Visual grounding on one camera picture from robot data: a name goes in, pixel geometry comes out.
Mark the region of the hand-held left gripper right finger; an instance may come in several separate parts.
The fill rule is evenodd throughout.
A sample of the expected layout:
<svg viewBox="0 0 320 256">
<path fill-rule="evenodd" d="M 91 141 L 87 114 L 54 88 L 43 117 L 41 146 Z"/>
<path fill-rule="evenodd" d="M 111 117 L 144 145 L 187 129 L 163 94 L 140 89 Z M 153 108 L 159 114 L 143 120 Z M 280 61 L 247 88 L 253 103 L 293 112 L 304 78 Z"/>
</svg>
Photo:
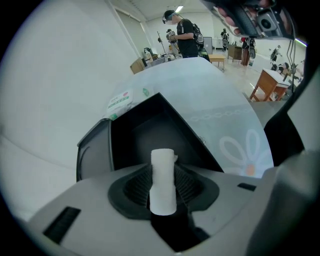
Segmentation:
<svg viewBox="0 0 320 256">
<path fill-rule="evenodd" d="M 188 205 L 203 191 L 203 185 L 197 174 L 178 164 L 174 165 L 174 184 L 185 205 Z"/>
</svg>

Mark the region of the person's right hand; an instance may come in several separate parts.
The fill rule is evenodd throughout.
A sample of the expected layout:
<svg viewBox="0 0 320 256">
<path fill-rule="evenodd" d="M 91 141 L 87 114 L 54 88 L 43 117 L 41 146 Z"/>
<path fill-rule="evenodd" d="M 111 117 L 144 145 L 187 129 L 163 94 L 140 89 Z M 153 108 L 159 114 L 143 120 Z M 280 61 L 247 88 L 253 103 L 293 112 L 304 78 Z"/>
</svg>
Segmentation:
<svg viewBox="0 0 320 256">
<path fill-rule="evenodd" d="M 223 17 L 225 23 L 228 24 L 229 28 L 233 29 L 233 33 L 237 36 L 241 35 L 239 28 L 236 26 L 235 22 L 231 19 L 231 17 L 228 16 L 225 10 L 220 7 L 218 7 L 217 10 L 219 15 Z"/>
</svg>

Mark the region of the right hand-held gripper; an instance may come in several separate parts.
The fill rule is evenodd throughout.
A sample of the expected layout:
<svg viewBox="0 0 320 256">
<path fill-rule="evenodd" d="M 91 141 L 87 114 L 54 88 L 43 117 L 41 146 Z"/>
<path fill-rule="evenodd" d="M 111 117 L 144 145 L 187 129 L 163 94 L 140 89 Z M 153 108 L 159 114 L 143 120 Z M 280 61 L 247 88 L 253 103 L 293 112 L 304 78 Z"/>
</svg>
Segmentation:
<svg viewBox="0 0 320 256">
<path fill-rule="evenodd" d="M 241 32 L 237 37 L 254 39 L 296 38 L 292 17 L 280 0 L 203 0 L 202 4 L 233 34 L 233 29 L 219 15 L 224 9 Z"/>
</svg>

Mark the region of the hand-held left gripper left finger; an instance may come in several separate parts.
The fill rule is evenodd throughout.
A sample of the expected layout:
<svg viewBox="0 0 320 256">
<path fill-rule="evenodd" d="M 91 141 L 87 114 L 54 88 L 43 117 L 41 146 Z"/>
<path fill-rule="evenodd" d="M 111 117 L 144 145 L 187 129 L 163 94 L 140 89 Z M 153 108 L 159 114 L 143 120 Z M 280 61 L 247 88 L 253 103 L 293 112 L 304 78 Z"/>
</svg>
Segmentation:
<svg viewBox="0 0 320 256">
<path fill-rule="evenodd" d="M 147 208 L 150 189 L 153 185 L 152 166 L 147 165 L 131 173 L 125 182 L 125 196 L 135 204 Z"/>
</svg>

